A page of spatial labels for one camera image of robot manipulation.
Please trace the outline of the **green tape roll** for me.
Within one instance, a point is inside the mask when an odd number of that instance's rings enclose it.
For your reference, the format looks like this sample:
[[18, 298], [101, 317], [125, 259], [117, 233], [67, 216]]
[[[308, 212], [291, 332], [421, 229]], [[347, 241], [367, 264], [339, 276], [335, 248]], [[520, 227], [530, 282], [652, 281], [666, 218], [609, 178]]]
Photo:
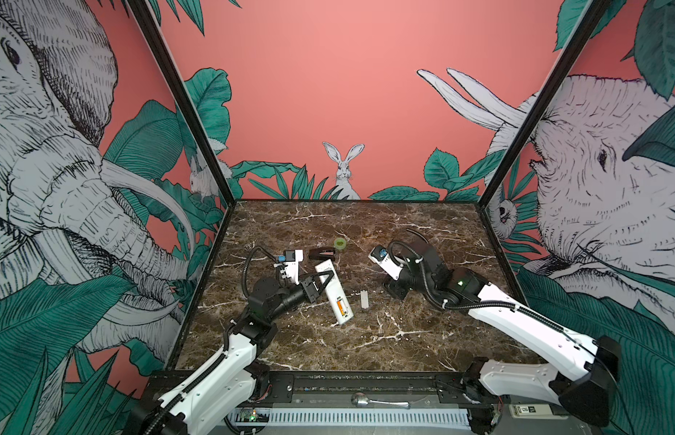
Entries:
[[337, 239], [334, 240], [333, 247], [337, 251], [342, 251], [346, 248], [346, 245], [347, 245], [346, 240], [343, 239], [342, 237], [338, 237]]

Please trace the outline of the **white battery cover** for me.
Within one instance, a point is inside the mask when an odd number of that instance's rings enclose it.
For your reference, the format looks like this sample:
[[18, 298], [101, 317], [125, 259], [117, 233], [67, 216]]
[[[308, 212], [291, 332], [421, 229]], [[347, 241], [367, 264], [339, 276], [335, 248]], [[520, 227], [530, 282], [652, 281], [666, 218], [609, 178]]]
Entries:
[[367, 291], [360, 292], [360, 304], [363, 310], [368, 310], [370, 308], [369, 296]]

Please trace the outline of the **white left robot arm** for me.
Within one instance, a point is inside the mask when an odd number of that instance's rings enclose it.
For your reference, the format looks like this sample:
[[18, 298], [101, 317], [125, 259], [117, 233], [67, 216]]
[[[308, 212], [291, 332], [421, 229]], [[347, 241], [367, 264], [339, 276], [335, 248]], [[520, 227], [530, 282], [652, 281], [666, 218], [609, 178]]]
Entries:
[[221, 348], [158, 400], [137, 405], [123, 433], [209, 434], [238, 405], [264, 396], [268, 366], [257, 358], [279, 331], [275, 320], [304, 302], [315, 302], [336, 282], [331, 270], [304, 275], [294, 286], [282, 286], [273, 277], [260, 279], [223, 335]]

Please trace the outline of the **black enclosure corner post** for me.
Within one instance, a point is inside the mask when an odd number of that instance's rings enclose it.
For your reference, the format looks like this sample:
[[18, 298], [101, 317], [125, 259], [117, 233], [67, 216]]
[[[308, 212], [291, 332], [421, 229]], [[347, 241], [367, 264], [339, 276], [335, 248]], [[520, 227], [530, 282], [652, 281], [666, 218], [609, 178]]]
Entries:
[[197, 113], [192, 99], [190, 99], [190, 94], [185, 83], [183, 79], [181, 79], [179, 69], [170, 54], [168, 45], [166, 45], [166, 42], [164, 41], [159, 25], [155, 21], [151, 5], [148, 1], [141, 0], [129, 0], [127, 1], [127, 4], [132, 11], [132, 15], [134, 16], [159, 69], [161, 70], [175, 103], [181, 110], [183, 119], [190, 129], [190, 133], [192, 134], [196, 145], [201, 151], [205, 162], [208, 164], [221, 197], [233, 208], [237, 201], [233, 197], [230, 186], [219, 168], [219, 161], [210, 147], [209, 137], [205, 132], [201, 118]]
[[598, 26], [600, 19], [604, 16], [605, 12], [607, 12], [610, 5], [611, 1], [609, 0], [589, 1], [582, 10], [579, 21], [573, 28], [559, 59], [556, 61], [550, 75], [540, 89], [535, 103], [533, 103], [530, 112], [516, 133], [509, 149], [504, 154], [500, 166], [493, 174], [490, 184], [485, 189], [482, 197], [478, 200], [477, 208], [486, 208], [491, 202], [493, 195], [502, 185], [502, 182], [513, 166], [513, 163], [515, 163], [516, 159], [518, 159], [520, 153], [523, 151], [523, 148], [531, 139], [532, 132], [539, 124], [544, 112], [552, 103], [563, 81], [575, 65], [585, 45], [587, 45], [591, 35]]

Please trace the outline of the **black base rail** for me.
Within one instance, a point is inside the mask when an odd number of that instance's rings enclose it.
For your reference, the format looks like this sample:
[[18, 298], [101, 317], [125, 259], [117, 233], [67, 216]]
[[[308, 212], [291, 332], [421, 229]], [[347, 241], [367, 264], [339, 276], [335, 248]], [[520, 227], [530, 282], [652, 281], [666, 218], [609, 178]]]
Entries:
[[[154, 372], [136, 408], [148, 410], [157, 400], [193, 375], [193, 371]], [[435, 404], [473, 405], [464, 398], [464, 391], [455, 386], [462, 377], [458, 372], [311, 372], [272, 371], [266, 373], [271, 384], [268, 397], [259, 404], [272, 406], [290, 404], [299, 396], [317, 398], [320, 394], [336, 399], [362, 392], [377, 399], [416, 402], [433, 395]]]

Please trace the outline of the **white label box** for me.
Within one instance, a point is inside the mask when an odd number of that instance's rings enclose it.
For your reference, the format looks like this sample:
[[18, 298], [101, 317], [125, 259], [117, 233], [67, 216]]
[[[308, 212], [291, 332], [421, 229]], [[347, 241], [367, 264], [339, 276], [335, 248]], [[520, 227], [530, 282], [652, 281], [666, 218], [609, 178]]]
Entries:
[[511, 416], [517, 419], [552, 420], [555, 418], [555, 414], [548, 404], [511, 404], [509, 408]]

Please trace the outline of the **black enclosure corner post right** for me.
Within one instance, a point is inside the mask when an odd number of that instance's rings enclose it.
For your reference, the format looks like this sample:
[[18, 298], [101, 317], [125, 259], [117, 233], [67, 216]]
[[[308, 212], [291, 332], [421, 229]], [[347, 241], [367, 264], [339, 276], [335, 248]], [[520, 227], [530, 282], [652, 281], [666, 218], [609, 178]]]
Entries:
[[531, 139], [532, 132], [539, 124], [544, 112], [552, 103], [563, 81], [575, 65], [585, 45], [587, 45], [591, 35], [598, 26], [600, 19], [604, 16], [605, 12], [607, 12], [610, 5], [611, 1], [609, 0], [589, 1], [582, 10], [579, 21], [573, 28], [559, 59], [556, 61], [550, 75], [540, 89], [535, 103], [533, 103], [530, 112], [516, 133], [509, 149], [504, 154], [500, 166], [493, 174], [490, 184], [485, 189], [482, 197], [478, 200], [477, 208], [486, 208], [491, 202], [493, 195], [502, 185], [502, 182], [513, 166], [513, 163], [515, 163], [516, 159], [518, 159], [520, 153], [523, 151], [523, 148]]

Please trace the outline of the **black enclosure corner post left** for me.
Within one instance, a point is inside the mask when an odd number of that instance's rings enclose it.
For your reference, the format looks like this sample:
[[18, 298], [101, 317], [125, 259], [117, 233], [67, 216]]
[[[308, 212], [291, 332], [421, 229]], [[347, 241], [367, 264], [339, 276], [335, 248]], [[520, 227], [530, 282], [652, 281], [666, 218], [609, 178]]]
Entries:
[[129, 0], [127, 1], [127, 4], [132, 11], [132, 15], [134, 16], [159, 69], [161, 70], [175, 103], [181, 110], [183, 119], [190, 129], [190, 133], [192, 134], [196, 145], [201, 151], [205, 162], [208, 164], [221, 197], [233, 208], [237, 201], [233, 197], [230, 186], [219, 168], [219, 161], [210, 147], [209, 137], [205, 132], [201, 118], [197, 113], [192, 99], [190, 99], [190, 94], [185, 83], [183, 79], [181, 79], [179, 69], [170, 54], [168, 45], [166, 45], [166, 42], [164, 41], [159, 25], [155, 21], [151, 5], [148, 1], [141, 0]]

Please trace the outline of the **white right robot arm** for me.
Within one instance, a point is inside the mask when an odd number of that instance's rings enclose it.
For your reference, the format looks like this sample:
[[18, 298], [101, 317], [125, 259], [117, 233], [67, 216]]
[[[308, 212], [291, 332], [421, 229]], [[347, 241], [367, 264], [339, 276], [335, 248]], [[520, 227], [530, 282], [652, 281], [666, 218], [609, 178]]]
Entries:
[[386, 272], [384, 287], [403, 300], [412, 292], [442, 312], [460, 312], [489, 324], [544, 359], [506, 364], [477, 357], [456, 388], [472, 401], [520, 396], [558, 405], [589, 425], [609, 425], [618, 393], [621, 346], [612, 338], [582, 335], [513, 299], [470, 268], [448, 268], [422, 240], [376, 246], [370, 259]]

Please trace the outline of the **metal spoon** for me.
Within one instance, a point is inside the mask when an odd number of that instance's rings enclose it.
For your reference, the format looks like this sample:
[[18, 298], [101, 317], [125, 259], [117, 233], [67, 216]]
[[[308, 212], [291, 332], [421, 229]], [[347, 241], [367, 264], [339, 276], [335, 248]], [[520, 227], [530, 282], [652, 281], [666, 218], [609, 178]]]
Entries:
[[369, 398], [365, 393], [361, 393], [360, 391], [352, 395], [351, 402], [353, 406], [357, 408], [366, 408], [372, 405], [382, 405], [405, 410], [409, 410], [411, 408], [410, 402], [392, 402], [392, 401], [375, 400]]

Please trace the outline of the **black stapler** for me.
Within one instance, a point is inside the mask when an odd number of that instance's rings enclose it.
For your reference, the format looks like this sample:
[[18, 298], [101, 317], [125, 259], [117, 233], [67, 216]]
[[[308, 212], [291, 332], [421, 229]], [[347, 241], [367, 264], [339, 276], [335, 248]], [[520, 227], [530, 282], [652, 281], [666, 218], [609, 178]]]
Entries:
[[334, 261], [336, 257], [337, 250], [332, 246], [321, 246], [321, 248], [312, 248], [308, 251], [308, 258], [313, 261]]

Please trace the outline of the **white remote control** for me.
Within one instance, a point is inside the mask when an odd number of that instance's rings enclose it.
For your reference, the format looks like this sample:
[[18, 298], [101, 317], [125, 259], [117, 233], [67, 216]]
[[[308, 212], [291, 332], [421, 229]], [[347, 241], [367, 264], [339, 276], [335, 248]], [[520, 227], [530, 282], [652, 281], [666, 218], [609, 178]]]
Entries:
[[[326, 297], [328, 298], [328, 301], [330, 302], [330, 306], [332, 307], [333, 313], [337, 319], [337, 322], [339, 324], [345, 324], [349, 320], [351, 320], [354, 317], [354, 312], [346, 298], [346, 294], [344, 291], [344, 288], [342, 287], [342, 284], [339, 280], [339, 277], [337, 275], [337, 270], [334, 266], [333, 261], [327, 260], [319, 263], [318, 265], [315, 266], [315, 270], [317, 271], [326, 271], [328, 269], [332, 269], [335, 273], [336, 276], [333, 278], [331, 283], [326, 287], [322, 288], [323, 291], [325, 292]], [[340, 315], [337, 302], [341, 301], [345, 306], [348, 307], [350, 316], [348, 318], [343, 318]]]

